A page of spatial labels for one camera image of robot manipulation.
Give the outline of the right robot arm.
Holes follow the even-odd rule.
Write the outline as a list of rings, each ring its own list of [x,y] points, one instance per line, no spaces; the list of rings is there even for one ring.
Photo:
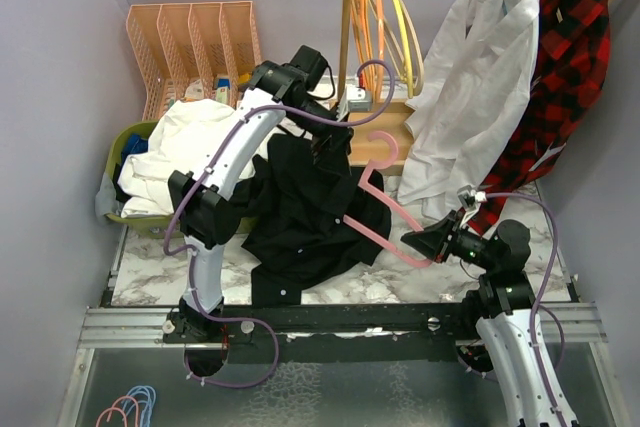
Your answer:
[[[401,241],[428,260],[453,255],[484,270],[479,287],[466,293],[461,330],[480,338],[497,378],[510,426],[578,426],[546,347],[532,286],[524,267],[530,232],[508,219],[482,238],[462,226],[454,211]]]

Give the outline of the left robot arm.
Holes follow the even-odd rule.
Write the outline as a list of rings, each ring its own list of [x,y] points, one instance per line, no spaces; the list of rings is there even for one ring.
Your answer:
[[[353,130],[346,115],[324,107],[312,92],[329,68],[325,57],[303,45],[293,58],[254,68],[236,109],[237,118],[217,151],[194,172],[174,171],[168,180],[174,216],[170,229],[184,236],[189,258],[187,288],[167,322],[176,335],[214,339],[227,319],[221,315],[224,248],[241,221],[231,198],[240,175],[283,119],[310,134],[311,165],[331,180],[351,173]]]

